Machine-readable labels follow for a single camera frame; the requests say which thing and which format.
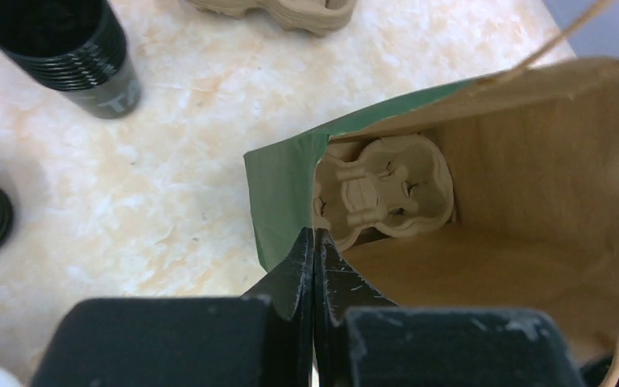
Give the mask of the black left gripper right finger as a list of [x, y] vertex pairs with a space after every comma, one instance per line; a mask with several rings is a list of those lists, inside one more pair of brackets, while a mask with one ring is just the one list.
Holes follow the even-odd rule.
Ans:
[[525, 309], [399, 306], [315, 232], [314, 346], [322, 386], [582, 386], [562, 335]]

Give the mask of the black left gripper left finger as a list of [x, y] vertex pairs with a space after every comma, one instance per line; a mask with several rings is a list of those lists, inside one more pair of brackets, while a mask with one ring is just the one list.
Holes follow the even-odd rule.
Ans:
[[92, 298], [61, 320], [34, 386], [308, 386], [314, 233], [247, 292]]

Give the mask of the green brown paper bag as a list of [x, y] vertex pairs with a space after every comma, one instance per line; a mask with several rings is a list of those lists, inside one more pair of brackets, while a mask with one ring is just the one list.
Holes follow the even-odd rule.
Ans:
[[619, 386], [619, 58], [585, 57], [420, 90], [244, 157], [255, 242], [273, 270], [314, 233], [314, 174], [372, 141], [423, 135], [451, 173], [436, 231], [370, 228], [340, 251], [399, 306], [536, 310], [562, 335], [582, 386]]

